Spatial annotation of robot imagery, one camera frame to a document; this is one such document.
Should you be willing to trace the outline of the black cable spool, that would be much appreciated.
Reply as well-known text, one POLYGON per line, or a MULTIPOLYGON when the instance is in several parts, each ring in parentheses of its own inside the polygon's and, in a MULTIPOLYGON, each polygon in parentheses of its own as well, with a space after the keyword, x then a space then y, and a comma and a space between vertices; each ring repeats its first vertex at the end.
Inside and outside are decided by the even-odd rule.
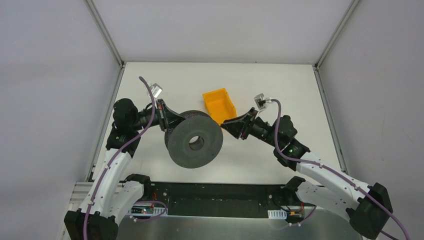
POLYGON ((186 169, 209 164, 219 154, 223 142, 221 127, 205 112, 187 110, 185 120, 164 134, 164 143, 172 161, 186 169))

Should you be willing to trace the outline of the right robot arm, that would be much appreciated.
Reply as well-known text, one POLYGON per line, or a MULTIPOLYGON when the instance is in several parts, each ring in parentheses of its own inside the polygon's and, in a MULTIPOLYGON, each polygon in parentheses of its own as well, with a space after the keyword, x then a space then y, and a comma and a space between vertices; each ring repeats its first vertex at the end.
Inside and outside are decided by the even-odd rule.
POLYGON ((253 136, 271 146, 284 167, 317 181, 315 185, 294 176, 284 187, 284 200, 290 205, 300 201, 324 208, 344 220, 363 237, 375 240, 393 213, 388 190, 376 182, 357 180, 318 157, 296 140, 290 116, 280 116, 274 124, 263 121, 255 108, 246 114, 225 120, 220 126, 236 139, 253 136))

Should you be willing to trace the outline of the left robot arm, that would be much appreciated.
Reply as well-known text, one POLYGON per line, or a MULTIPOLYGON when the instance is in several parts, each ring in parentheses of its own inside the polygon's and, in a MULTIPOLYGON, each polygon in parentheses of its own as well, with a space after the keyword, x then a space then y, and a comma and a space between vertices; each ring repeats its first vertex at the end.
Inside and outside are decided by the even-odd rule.
POLYGON ((146 109, 138 111, 128 98, 115 102, 112 117, 99 176, 78 209, 69 210, 64 217, 64 225, 72 240, 116 239, 119 225, 132 206, 137 201, 149 201, 153 195, 150 178, 141 174, 129 175, 123 189, 116 192, 142 134, 154 126, 168 132, 186 119, 168 108, 162 99, 153 100, 146 109))

